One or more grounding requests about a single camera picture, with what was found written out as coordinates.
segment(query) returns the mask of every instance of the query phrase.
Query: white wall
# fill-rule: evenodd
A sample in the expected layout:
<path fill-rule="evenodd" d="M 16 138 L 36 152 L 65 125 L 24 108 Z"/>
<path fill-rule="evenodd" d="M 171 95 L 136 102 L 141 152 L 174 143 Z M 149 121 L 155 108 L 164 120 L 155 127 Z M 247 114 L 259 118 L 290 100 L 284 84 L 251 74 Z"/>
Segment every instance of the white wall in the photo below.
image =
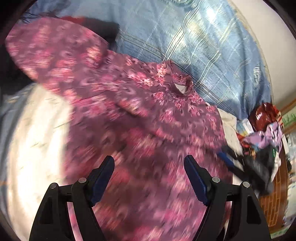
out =
<path fill-rule="evenodd" d="M 296 98 L 296 40 L 280 16 L 263 0 L 230 0 L 259 41 L 270 73 L 274 103 L 282 108 Z"/>

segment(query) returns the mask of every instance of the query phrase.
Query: red cloth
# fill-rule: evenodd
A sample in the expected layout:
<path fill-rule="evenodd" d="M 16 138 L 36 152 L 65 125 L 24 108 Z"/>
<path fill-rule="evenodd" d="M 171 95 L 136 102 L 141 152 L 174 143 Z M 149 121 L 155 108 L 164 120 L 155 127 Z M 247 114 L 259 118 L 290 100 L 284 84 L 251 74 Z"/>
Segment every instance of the red cloth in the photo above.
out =
<path fill-rule="evenodd" d="M 83 26 L 83 21 L 85 20 L 84 17 L 80 17 L 80 18 L 74 18 L 74 17 L 71 17 L 71 16 L 65 16 L 65 17 L 61 17 L 61 19 L 63 20 L 67 20 L 67 21 L 71 21 L 73 23 L 77 23 L 79 25 L 82 25 Z"/>
<path fill-rule="evenodd" d="M 279 110 L 271 103 L 263 103 L 253 110 L 249 121 L 255 131 L 266 131 L 268 124 L 278 121 Z"/>
<path fill-rule="evenodd" d="M 171 61 L 144 63 L 109 51 L 94 32 L 57 18 L 16 25 L 6 45 L 30 78 L 73 105 L 65 182 L 114 157 L 115 171 L 94 207 L 107 240 L 191 241 L 206 208 L 184 157 L 193 155 L 228 183 L 232 174 L 215 154 L 226 144 L 218 110 L 194 91 L 190 76 Z"/>

